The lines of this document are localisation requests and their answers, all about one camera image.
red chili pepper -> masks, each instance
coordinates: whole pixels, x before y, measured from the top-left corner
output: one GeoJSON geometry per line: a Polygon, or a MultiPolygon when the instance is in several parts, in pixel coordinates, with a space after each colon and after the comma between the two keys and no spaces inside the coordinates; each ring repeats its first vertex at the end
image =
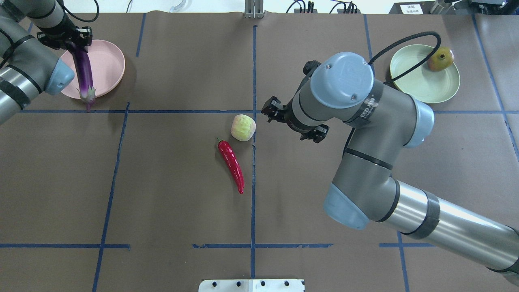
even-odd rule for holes
{"type": "Polygon", "coordinates": [[[243,182],[243,174],[241,173],[240,164],[238,163],[238,160],[234,155],[233,149],[230,147],[227,141],[223,141],[220,139],[218,139],[218,141],[218,150],[220,150],[220,153],[222,154],[225,163],[227,163],[227,167],[229,168],[231,174],[234,177],[234,182],[238,187],[238,192],[240,192],[240,194],[243,194],[243,187],[245,187],[245,183],[243,182]]]}

white bracket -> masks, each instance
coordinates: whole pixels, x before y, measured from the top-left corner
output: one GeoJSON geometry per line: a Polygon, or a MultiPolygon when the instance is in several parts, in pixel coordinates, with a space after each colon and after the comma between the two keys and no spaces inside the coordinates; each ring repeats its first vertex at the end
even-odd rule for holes
{"type": "Polygon", "coordinates": [[[245,18],[263,18],[263,0],[245,0],[245,18]]]}
{"type": "Polygon", "coordinates": [[[204,280],[198,292],[305,292],[301,279],[204,280]]]}

barcode sticker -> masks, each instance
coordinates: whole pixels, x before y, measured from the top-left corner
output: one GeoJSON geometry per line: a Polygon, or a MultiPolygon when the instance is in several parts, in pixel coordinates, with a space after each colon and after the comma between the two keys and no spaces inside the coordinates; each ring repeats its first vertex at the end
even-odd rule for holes
{"type": "Polygon", "coordinates": [[[421,10],[420,4],[404,4],[400,5],[402,14],[424,14],[421,10]]]}

robotic arm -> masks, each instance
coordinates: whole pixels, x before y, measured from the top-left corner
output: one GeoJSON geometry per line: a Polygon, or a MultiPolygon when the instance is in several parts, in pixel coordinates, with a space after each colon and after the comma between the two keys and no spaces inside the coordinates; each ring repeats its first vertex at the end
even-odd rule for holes
{"type": "Polygon", "coordinates": [[[0,28],[0,55],[9,62],[0,69],[1,125],[43,91],[56,95],[74,78],[74,71],[45,46],[89,46],[92,31],[76,27],[56,0],[0,1],[0,28]],[[18,25],[25,16],[42,31],[38,39],[18,25]]]}
{"type": "Polygon", "coordinates": [[[324,201],[334,220],[363,229],[369,220],[478,262],[519,286],[519,231],[390,177],[403,147],[421,144],[434,124],[432,109],[374,79],[359,55],[342,52],[306,77],[284,106],[270,98],[262,113],[319,142],[338,118],[353,127],[324,201]]]}

purple eggplant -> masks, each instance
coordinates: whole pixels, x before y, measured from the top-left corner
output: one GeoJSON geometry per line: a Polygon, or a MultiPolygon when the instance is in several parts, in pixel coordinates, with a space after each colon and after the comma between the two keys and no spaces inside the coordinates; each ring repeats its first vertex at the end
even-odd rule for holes
{"type": "Polygon", "coordinates": [[[95,88],[93,87],[92,68],[85,48],[77,46],[73,42],[67,42],[67,50],[74,59],[77,80],[79,82],[79,98],[87,105],[87,112],[95,103],[95,88]]]}

